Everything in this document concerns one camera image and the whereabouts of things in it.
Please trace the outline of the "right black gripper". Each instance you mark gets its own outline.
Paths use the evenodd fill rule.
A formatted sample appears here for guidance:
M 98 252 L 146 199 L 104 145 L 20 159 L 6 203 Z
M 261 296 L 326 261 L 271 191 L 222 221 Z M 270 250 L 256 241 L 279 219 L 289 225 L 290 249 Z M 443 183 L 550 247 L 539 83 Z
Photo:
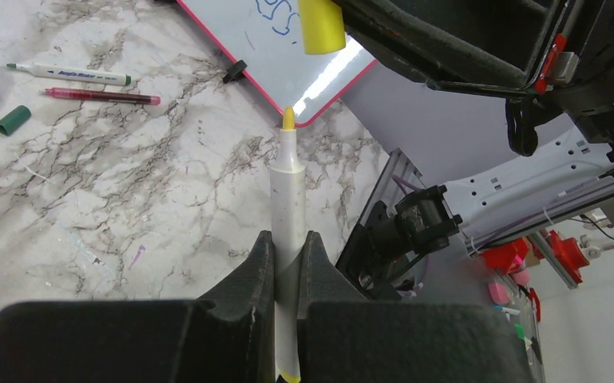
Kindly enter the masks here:
M 542 93 L 574 1 L 339 1 L 347 32 L 383 66 L 431 89 Z

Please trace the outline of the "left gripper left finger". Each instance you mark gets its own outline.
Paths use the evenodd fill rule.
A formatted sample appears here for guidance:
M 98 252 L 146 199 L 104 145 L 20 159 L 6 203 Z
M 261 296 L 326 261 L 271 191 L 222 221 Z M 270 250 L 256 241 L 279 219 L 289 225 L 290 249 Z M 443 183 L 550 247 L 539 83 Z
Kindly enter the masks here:
M 0 382 L 273 382 L 274 246 L 196 299 L 20 302 L 0 311 Z

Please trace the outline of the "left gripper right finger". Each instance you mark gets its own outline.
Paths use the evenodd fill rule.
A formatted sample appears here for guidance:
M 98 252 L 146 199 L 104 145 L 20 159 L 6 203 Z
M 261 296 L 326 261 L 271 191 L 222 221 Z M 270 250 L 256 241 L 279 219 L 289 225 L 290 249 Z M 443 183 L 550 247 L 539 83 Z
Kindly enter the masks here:
M 493 308 L 373 301 L 307 233 L 299 297 L 305 382 L 531 382 L 524 342 Z

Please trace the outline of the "white yellow highlighter pen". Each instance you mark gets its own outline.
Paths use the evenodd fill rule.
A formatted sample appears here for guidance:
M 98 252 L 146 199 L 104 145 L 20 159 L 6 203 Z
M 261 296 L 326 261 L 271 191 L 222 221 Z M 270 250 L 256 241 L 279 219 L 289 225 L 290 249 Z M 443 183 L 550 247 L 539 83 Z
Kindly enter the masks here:
M 283 112 L 278 152 L 270 166 L 275 362 L 286 382 L 301 381 L 297 317 L 301 251 L 307 234 L 305 171 L 298 157 L 295 113 L 289 106 Z

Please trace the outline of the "small yellow highlighter cap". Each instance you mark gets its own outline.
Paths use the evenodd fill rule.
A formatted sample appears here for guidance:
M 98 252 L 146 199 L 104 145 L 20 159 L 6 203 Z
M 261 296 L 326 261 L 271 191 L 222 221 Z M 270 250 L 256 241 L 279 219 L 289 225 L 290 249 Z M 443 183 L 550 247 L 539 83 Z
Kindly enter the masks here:
M 331 0 L 298 0 L 303 47 L 307 55 L 324 55 L 346 46 L 342 9 Z

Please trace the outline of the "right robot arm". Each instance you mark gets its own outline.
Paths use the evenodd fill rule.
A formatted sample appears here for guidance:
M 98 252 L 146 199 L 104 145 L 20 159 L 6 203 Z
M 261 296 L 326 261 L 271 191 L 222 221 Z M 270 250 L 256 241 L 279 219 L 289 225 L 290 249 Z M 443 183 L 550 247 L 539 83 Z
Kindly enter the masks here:
M 386 67 L 431 89 L 498 97 L 515 158 L 412 191 L 374 193 L 336 264 L 369 298 L 393 298 L 394 263 L 440 251 L 535 192 L 614 177 L 614 1 L 343 1 L 344 22 Z

